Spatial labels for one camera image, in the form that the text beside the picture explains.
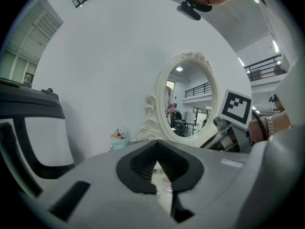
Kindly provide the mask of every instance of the ornate white mirror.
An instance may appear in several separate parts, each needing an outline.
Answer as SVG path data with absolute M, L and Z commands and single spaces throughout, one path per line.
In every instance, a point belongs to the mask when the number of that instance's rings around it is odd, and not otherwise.
M 201 52 L 175 57 L 162 70 L 156 93 L 147 100 L 147 116 L 138 140 L 166 139 L 201 146 L 216 133 L 218 88 Z

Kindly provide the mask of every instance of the oval mirror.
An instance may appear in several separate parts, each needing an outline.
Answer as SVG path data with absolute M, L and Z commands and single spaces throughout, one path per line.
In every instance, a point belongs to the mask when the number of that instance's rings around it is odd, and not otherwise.
M 212 101 L 211 85 L 201 66 L 185 62 L 172 69 L 164 89 L 164 112 L 176 135 L 198 135 L 210 116 Z

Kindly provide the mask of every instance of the ceiling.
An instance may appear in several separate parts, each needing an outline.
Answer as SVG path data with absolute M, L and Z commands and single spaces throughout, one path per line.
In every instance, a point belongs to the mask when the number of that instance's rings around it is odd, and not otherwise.
M 198 102 L 188 103 L 188 104 L 191 104 L 193 107 L 205 109 L 205 107 L 211 107 L 212 100 L 198 101 Z
M 253 0 L 232 0 L 213 6 L 211 12 L 199 13 L 222 34 L 235 52 L 268 34 L 259 5 Z
M 177 71 L 176 70 L 177 67 L 182 67 L 183 70 Z M 186 81 L 190 81 L 194 77 L 203 73 L 201 67 L 193 62 L 187 62 L 181 65 L 177 65 L 177 67 L 173 68 L 173 70 L 170 73 L 170 76 L 179 77 Z
M 20 21 L 6 49 L 38 63 L 50 39 L 63 23 L 54 13 L 47 0 L 39 0 Z
M 252 94 L 254 99 L 254 107 L 261 112 L 261 114 L 271 113 L 272 111 L 277 112 L 277 108 L 274 106 L 274 103 L 269 102 L 269 98 L 273 95 L 274 92 Z

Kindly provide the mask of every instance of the human arm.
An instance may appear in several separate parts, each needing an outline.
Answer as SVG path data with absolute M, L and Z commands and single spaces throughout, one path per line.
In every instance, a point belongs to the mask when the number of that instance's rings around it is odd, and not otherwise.
M 279 114 L 271 116 L 273 125 L 274 125 L 274 133 L 277 133 L 279 131 L 285 130 L 290 126 L 290 121 L 288 119 L 288 116 L 286 114 L 286 111 L 283 111 Z M 268 124 L 265 118 L 260 118 L 264 128 L 268 136 Z M 249 124 L 249 130 L 250 130 L 250 136 L 252 138 L 252 141 L 255 143 L 261 142 L 264 140 L 262 130 L 256 120 L 251 121 Z
M 170 95 L 169 95 L 169 98 L 168 98 L 168 109 L 167 109 L 167 112 L 169 113 L 172 113 L 175 111 L 175 104 L 174 104 L 174 97 L 173 97 L 173 90 L 170 88 Z

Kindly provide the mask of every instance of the person reflected in mirror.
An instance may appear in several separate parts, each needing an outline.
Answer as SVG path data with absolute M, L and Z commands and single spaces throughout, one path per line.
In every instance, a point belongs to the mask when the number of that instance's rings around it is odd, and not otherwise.
M 206 119 L 202 123 L 202 128 L 205 126 L 205 124 L 206 124 Z
M 171 125 L 171 116 L 170 113 L 175 112 L 175 103 L 174 103 L 174 96 L 173 90 L 169 86 L 165 86 L 164 91 L 164 111 L 166 115 L 166 119 L 168 123 Z

